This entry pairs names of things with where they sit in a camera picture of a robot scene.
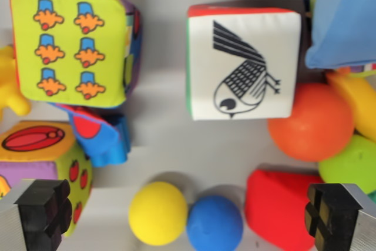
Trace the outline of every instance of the red oval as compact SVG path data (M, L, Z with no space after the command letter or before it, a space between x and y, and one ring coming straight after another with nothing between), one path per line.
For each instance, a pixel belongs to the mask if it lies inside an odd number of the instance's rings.
M64 131L55 126L33 126L9 135L2 147L16 152L40 150L55 145L64 136Z
M81 118L80 116L74 116L73 123L77 133L83 138L94 138L100 131L100 123Z

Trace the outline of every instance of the blue pillow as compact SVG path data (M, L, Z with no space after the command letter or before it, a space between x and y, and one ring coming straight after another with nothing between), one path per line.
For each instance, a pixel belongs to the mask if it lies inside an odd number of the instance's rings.
M316 0L309 68L376 62L376 0Z

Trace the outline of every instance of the yellow ball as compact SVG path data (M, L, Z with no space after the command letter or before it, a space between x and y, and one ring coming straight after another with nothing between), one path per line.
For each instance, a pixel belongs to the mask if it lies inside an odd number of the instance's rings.
M167 182L143 187L129 208L129 225L143 243L161 246L176 240L187 223L188 205L183 194Z

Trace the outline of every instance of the green ball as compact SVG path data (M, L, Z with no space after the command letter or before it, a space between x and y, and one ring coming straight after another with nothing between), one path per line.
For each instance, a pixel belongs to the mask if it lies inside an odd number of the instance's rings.
M318 171L326 183L355 183L364 193L376 190L376 143L354 135L346 148L321 161Z

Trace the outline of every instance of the white table surface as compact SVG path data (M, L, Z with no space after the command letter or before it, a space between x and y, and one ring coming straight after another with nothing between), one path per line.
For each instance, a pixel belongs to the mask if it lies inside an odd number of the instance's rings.
M168 246L148 247L130 233L127 208L151 179L181 187L192 203L215 188L242 201L248 175L258 166L314 169L314 163L288 158L272 143L265 120L193 122L185 106L186 11L190 5L226 0L131 0L145 24L139 85L121 109L127 115L133 148L121 166L95 169L92 197L76 232L59 250L189 251L186 235ZM11 43L9 0L0 0L0 46ZM24 119L65 121L66 115L33 103ZM20 118L5 111L3 132ZM246 227L240 251L277 251Z

